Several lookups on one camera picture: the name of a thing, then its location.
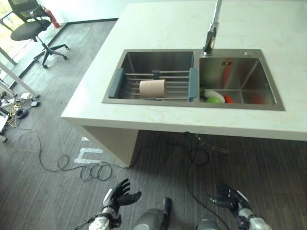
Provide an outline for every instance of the kitchen island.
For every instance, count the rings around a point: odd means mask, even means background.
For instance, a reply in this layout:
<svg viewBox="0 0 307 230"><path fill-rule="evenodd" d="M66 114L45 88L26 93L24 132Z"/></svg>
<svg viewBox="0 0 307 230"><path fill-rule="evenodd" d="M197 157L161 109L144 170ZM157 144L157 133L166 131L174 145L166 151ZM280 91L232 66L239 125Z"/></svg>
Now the kitchen island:
<svg viewBox="0 0 307 230"><path fill-rule="evenodd" d="M138 131L307 140L307 3L223 1L214 48L261 49L285 111L102 103L125 49L202 48L215 1L127 6L62 117L130 165Z"/></svg>

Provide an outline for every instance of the robotic arm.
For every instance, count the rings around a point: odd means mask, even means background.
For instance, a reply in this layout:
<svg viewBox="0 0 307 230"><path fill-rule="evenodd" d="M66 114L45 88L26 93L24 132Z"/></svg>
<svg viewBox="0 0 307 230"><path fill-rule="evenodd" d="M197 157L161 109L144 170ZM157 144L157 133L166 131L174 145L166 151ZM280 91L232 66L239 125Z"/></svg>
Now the robotic arm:
<svg viewBox="0 0 307 230"><path fill-rule="evenodd" d="M131 205L137 202L141 197L141 192L129 194L130 182L128 179L123 180L115 188L109 189L104 201L101 212L91 217L85 223L75 228L78 230L90 224L89 230L110 230L118 228L121 225L121 215L118 213L120 206Z"/></svg>
<svg viewBox="0 0 307 230"><path fill-rule="evenodd" d="M217 184L217 197L209 199L219 207L228 208L237 220L242 230L272 230L263 218L257 217L250 208L248 199L237 190L228 185Z"/></svg>

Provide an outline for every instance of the faucet spout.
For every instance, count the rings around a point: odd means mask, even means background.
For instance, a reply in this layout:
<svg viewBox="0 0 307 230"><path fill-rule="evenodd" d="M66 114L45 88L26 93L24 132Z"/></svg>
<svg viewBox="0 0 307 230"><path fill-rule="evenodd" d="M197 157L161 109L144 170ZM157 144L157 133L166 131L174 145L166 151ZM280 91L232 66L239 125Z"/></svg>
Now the faucet spout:
<svg viewBox="0 0 307 230"><path fill-rule="evenodd" d="M212 22L210 23L209 30L207 32L206 44L202 48L205 56L211 56L213 53L216 34L219 27L218 20L220 16L221 6L222 6L222 0L217 0L214 9L213 19Z"/></svg>

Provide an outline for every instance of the white wall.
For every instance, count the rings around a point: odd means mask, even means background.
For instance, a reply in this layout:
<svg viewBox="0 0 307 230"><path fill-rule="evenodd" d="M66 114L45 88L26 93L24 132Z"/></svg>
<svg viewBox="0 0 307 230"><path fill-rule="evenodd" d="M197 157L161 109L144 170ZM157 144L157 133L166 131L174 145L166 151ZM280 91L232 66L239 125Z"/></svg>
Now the white wall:
<svg viewBox="0 0 307 230"><path fill-rule="evenodd" d="M59 23L118 18L128 3L165 0L39 0Z"/></svg>

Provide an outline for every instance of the fire extinguisher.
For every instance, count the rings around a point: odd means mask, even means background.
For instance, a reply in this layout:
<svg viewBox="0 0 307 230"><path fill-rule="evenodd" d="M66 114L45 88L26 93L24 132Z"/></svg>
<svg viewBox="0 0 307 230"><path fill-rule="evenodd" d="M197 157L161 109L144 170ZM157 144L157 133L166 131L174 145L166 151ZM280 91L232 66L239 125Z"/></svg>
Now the fire extinguisher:
<svg viewBox="0 0 307 230"><path fill-rule="evenodd" d="M59 28L59 23L57 22L57 20L55 19L55 17L53 16L53 14L51 13L50 10L47 10L46 8L45 9L45 12L51 17L51 22L54 26L54 28Z"/></svg>

